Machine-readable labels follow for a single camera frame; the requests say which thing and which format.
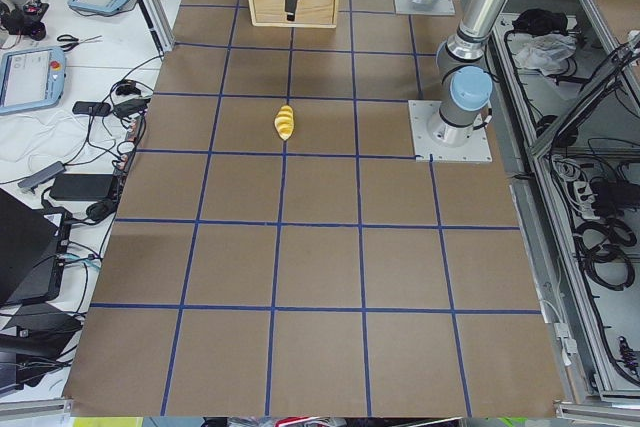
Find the yellow toy croissant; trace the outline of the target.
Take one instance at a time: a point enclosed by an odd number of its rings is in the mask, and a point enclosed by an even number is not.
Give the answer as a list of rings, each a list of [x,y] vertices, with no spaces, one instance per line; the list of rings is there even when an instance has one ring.
[[[274,117],[274,128],[282,141],[286,142],[291,138],[295,129],[295,116],[290,105],[283,105],[279,108]]]

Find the black scissors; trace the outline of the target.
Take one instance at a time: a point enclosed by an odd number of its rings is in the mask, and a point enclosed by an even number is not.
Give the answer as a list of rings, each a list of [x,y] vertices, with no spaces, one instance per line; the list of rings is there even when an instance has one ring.
[[[97,35],[87,38],[78,38],[71,34],[62,34],[56,38],[56,41],[59,43],[59,47],[63,52],[70,52],[83,44],[101,42],[102,36]]]

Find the black bundled cloth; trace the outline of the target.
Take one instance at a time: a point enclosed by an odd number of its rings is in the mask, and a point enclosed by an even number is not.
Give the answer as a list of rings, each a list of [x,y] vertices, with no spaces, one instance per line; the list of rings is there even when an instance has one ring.
[[[568,34],[568,18],[564,13],[551,12],[545,9],[528,9],[522,12],[513,22],[513,30],[532,36],[544,36],[551,33]]]

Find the white crumpled cloth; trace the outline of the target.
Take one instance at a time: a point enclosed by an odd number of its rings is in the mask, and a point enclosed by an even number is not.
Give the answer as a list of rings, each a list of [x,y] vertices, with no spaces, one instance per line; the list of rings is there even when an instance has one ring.
[[[524,43],[514,62],[517,68],[538,70],[545,76],[561,74],[576,47],[577,40],[572,36],[556,33],[537,36]]]

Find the lower blue teach pendant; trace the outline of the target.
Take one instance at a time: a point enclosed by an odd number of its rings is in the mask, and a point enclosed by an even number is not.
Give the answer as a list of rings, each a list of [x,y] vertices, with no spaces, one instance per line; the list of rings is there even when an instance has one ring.
[[[60,47],[5,53],[1,59],[1,114],[55,106],[62,97],[66,54]]]

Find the black power brick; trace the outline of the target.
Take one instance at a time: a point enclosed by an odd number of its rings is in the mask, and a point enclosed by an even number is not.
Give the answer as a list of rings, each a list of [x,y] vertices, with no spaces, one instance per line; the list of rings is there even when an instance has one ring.
[[[114,181],[111,174],[60,174],[50,196],[60,201],[98,201],[110,195]]]

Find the grey usb hub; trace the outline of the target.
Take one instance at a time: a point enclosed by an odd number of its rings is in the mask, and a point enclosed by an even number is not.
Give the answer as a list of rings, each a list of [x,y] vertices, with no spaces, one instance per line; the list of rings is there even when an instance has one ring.
[[[65,171],[65,164],[60,161],[56,161],[19,181],[18,187],[23,191],[34,191],[40,185],[53,180]]]

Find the black laptop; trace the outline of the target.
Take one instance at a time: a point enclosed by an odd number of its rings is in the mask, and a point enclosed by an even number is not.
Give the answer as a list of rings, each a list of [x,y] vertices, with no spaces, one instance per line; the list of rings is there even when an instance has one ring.
[[[62,207],[32,209],[1,193],[1,305],[37,304],[59,295],[71,226]]]

